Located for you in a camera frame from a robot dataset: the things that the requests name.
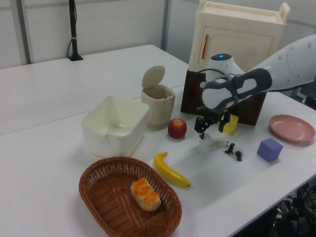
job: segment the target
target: red apple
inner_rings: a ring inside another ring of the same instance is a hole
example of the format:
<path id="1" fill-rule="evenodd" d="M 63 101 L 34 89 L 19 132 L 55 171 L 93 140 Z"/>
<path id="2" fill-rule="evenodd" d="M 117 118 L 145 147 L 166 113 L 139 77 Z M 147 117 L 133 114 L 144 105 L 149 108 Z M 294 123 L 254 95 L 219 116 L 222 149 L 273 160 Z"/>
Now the red apple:
<path id="1" fill-rule="evenodd" d="M 183 119 L 174 118 L 168 125 L 168 133 L 171 137 L 179 139 L 183 138 L 187 132 L 187 124 Z"/>

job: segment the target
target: brown wicker basket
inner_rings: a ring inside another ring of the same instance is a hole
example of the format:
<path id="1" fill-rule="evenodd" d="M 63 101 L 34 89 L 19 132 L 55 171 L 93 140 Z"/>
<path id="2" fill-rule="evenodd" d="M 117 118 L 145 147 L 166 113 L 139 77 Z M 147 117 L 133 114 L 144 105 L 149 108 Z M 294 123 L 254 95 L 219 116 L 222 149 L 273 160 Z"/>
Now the brown wicker basket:
<path id="1" fill-rule="evenodd" d="M 161 199 L 153 212 L 133 198 L 132 182 L 146 178 Z M 149 165 L 129 157 L 101 159 L 79 182 L 81 198 L 110 237 L 167 237 L 177 228 L 182 208 L 175 191 Z"/>

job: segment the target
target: banana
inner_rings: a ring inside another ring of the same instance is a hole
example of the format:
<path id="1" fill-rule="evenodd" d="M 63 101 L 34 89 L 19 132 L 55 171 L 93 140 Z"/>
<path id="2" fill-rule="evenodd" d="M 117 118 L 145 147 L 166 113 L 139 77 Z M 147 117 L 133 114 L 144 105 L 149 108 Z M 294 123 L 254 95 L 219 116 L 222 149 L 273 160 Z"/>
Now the banana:
<path id="1" fill-rule="evenodd" d="M 168 180 L 172 181 L 173 183 L 181 186 L 181 187 L 189 187 L 190 182 L 186 177 L 183 175 L 179 174 L 175 170 L 171 169 L 168 165 L 166 165 L 163 162 L 163 158 L 168 155 L 168 152 L 163 152 L 163 153 L 158 153 L 155 155 L 154 158 L 154 166 L 157 169 L 157 171 L 163 175 L 165 178 Z"/>

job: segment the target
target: panda figurine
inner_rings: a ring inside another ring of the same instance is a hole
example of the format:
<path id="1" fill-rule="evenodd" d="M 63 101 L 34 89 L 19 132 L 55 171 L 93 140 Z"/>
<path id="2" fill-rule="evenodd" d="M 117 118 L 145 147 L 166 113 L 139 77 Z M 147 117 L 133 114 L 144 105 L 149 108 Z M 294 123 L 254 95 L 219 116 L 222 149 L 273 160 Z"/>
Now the panda figurine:
<path id="1" fill-rule="evenodd" d="M 225 153 L 230 154 L 234 153 L 237 157 L 238 161 L 241 161 L 241 158 L 243 156 L 243 150 L 241 147 L 237 146 L 235 143 L 226 142 L 225 146 Z"/>

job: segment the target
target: purple cube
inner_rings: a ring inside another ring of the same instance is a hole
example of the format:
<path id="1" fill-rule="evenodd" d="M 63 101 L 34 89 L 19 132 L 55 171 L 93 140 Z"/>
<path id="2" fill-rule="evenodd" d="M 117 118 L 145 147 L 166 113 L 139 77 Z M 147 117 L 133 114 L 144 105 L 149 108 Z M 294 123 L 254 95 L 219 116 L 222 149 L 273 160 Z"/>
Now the purple cube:
<path id="1" fill-rule="evenodd" d="M 273 138 L 263 140 L 260 143 L 257 154 L 266 161 L 272 161 L 278 158 L 283 146 Z"/>

